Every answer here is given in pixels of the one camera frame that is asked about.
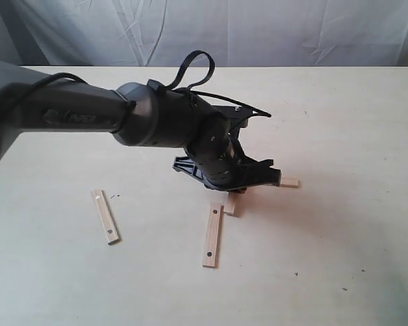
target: white table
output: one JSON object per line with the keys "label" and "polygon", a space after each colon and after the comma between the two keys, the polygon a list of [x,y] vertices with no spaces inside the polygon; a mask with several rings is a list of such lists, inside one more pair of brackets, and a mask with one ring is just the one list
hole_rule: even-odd
{"label": "white table", "polygon": [[[38,70],[104,88],[176,74]],[[175,173],[181,150],[24,134],[0,163],[0,325],[408,325],[408,69],[217,69],[201,89],[273,113],[241,142],[302,188],[249,189],[212,270],[209,205],[225,194]],[[111,247],[96,188],[120,195]]]}

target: wooden stick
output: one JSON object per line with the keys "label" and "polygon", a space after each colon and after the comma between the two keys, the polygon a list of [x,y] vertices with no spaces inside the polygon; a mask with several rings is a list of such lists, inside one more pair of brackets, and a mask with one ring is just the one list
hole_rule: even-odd
{"label": "wooden stick", "polygon": [[216,268],[221,216],[222,205],[212,203],[209,225],[207,226],[207,237],[205,239],[203,267]]}
{"label": "wooden stick", "polygon": [[95,204],[97,206],[98,213],[101,218],[101,223],[103,224],[104,232],[107,238],[107,243],[109,245],[114,244],[120,240],[118,231],[110,213],[109,206],[107,205],[106,198],[104,196],[103,190],[97,189],[92,191],[92,198],[94,198]]}
{"label": "wooden stick", "polygon": [[299,180],[295,178],[281,178],[279,186],[283,188],[299,188]]}
{"label": "wooden stick", "polygon": [[230,216],[236,216],[236,202],[239,194],[236,192],[229,192],[224,205],[224,213]]}

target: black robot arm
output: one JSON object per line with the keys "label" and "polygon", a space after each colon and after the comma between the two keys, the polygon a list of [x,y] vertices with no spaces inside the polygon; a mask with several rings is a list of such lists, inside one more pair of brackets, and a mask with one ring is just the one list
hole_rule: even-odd
{"label": "black robot arm", "polygon": [[[187,88],[176,88],[200,54],[210,61],[207,76]],[[270,115],[192,90],[204,84],[213,70],[213,59],[195,51],[168,86],[150,80],[147,85],[129,83],[105,90],[68,73],[46,75],[0,62],[0,159],[21,132],[110,132],[123,145],[183,147],[187,156],[176,158],[174,169],[209,189],[242,192],[253,185],[279,185],[280,171],[270,167],[273,161],[247,157],[238,141],[239,129],[249,117]],[[215,107],[201,96],[237,106]]]}

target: black strap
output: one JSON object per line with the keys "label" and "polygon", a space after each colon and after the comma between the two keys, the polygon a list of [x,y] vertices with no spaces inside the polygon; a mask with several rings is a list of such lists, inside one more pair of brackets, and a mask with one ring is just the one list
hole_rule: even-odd
{"label": "black strap", "polygon": [[175,77],[175,79],[173,80],[172,83],[170,83],[168,86],[165,86],[165,89],[166,90],[173,90],[174,88],[176,88],[180,84],[180,82],[182,81],[183,76],[186,73],[186,71],[188,70],[188,67],[190,66],[192,61],[195,60],[195,58],[197,56],[200,56],[201,54],[204,54],[207,57],[207,59],[209,59],[209,71],[207,72],[207,75],[201,81],[190,84],[187,87],[187,89],[190,90],[192,87],[203,85],[203,84],[207,83],[210,80],[210,78],[212,77],[212,75],[213,75],[213,73],[215,71],[215,67],[216,67],[215,61],[210,56],[210,54],[208,54],[207,52],[204,52],[204,51],[201,51],[201,50],[196,50],[196,51],[193,51],[193,52],[189,53],[189,55],[184,59],[182,65],[178,69],[177,76]]}

